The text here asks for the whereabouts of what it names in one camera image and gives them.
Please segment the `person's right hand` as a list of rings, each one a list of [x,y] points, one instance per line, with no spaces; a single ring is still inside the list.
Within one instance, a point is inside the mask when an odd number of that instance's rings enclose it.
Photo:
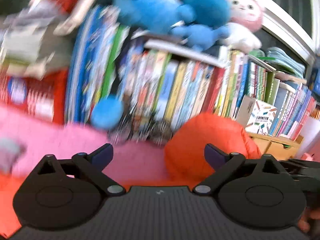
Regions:
[[[298,227],[300,228],[300,230],[302,230],[305,233],[308,233],[310,231],[310,224],[309,224],[309,220],[313,219],[313,220],[319,220],[320,218],[320,209],[310,209],[307,208],[305,209],[304,213],[302,214],[302,217],[300,218],[299,222],[298,222]]]

